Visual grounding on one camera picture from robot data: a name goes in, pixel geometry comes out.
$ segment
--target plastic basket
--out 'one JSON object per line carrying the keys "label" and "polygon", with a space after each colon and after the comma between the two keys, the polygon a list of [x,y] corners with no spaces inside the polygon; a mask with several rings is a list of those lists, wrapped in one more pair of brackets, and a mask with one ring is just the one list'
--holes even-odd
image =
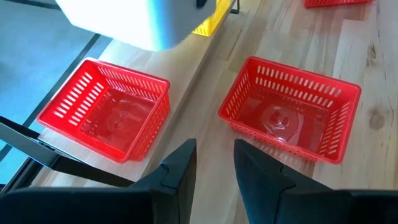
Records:
{"label": "plastic basket", "polygon": [[248,58],[219,110],[235,130],[310,161],[343,160],[361,88]]}
{"label": "plastic basket", "polygon": [[310,7],[322,7],[322,6],[335,6],[342,4],[357,4],[366,3],[373,0],[304,0],[304,6]]}
{"label": "plastic basket", "polygon": [[230,0],[217,0],[216,2],[216,12],[207,18],[198,28],[196,28],[193,33],[204,35],[209,37],[216,30],[217,25],[220,23],[224,14],[231,4]]}
{"label": "plastic basket", "polygon": [[37,120],[112,161],[139,161],[170,111],[169,86],[167,80],[88,58]]}

